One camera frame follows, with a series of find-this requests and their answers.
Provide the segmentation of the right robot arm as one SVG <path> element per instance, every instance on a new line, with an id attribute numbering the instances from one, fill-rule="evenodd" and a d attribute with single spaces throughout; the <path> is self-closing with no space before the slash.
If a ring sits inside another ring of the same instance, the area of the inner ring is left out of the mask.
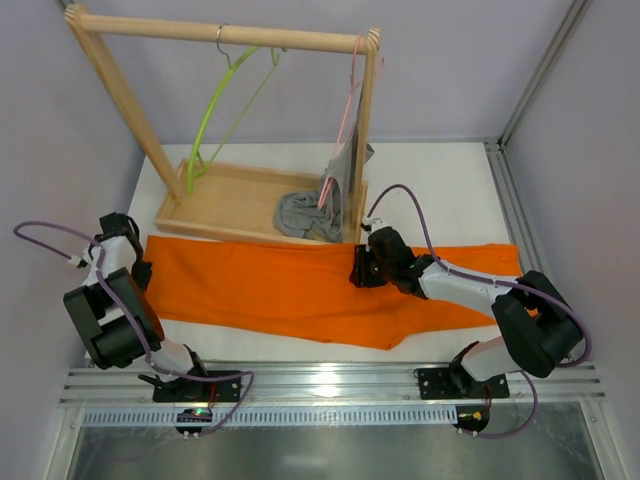
<path id="1" fill-rule="evenodd" d="M 365 225 L 355 249 L 351 282 L 358 288 L 394 285 L 424 300 L 445 301 L 494 319 L 499 336 L 476 341 L 449 363 L 446 387 L 462 398 L 482 395 L 487 383 L 523 371 L 546 378 L 586 340 L 571 309 L 548 278 L 495 276 L 460 268 L 432 253 L 417 255 L 384 221 Z"/>

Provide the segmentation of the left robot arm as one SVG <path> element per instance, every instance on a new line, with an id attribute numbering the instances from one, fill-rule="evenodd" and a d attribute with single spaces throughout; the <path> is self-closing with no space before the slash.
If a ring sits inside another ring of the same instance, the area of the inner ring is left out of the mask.
<path id="1" fill-rule="evenodd" d="M 169 340 L 145 297 L 152 264 L 144 259 L 140 230 L 124 213 L 99 219 L 101 232 L 68 262 L 87 267 L 81 286 L 63 304 L 94 364 L 125 369 L 141 361 L 138 378 L 154 388 L 156 402 L 202 401 L 211 385 L 198 355 Z"/>

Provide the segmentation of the orange trousers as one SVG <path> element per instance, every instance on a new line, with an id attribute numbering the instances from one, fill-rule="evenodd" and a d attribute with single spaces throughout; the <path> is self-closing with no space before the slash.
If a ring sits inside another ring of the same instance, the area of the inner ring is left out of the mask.
<path id="1" fill-rule="evenodd" d="M 150 236 L 146 298 L 164 319 L 390 350 L 406 337 L 494 325 L 488 315 L 349 281 L 351 244 Z"/>

